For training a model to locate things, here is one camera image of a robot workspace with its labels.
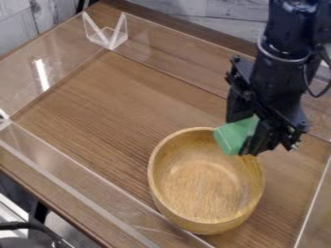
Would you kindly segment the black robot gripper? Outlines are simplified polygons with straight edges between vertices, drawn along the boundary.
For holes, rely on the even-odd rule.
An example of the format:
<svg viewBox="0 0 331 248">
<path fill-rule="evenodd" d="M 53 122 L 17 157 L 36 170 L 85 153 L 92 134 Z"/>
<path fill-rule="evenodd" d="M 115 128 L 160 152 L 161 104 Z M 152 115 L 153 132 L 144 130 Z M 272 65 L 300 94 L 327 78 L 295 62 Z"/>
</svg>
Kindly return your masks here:
<svg viewBox="0 0 331 248">
<path fill-rule="evenodd" d="M 310 131 L 302 107 L 307 91 L 304 62 L 258 57 L 250 61 L 235 55 L 227 72 L 227 123 L 256 115 L 254 134 L 243 143 L 239 155 L 258 156 L 280 144 L 292 150 Z"/>
</svg>

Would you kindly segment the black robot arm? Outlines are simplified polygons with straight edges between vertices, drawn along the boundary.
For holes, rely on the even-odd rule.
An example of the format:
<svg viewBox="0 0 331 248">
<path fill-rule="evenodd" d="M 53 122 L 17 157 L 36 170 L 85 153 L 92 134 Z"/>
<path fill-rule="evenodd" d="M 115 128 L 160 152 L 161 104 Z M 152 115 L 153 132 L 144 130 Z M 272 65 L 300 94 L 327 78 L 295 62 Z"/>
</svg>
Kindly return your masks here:
<svg viewBox="0 0 331 248">
<path fill-rule="evenodd" d="M 236 55 L 227 72 L 227 125 L 215 137 L 228 155 L 292 150 L 310 131 L 302 107 L 320 63 L 331 68 L 331 0 L 268 0 L 256 59 Z"/>
</svg>

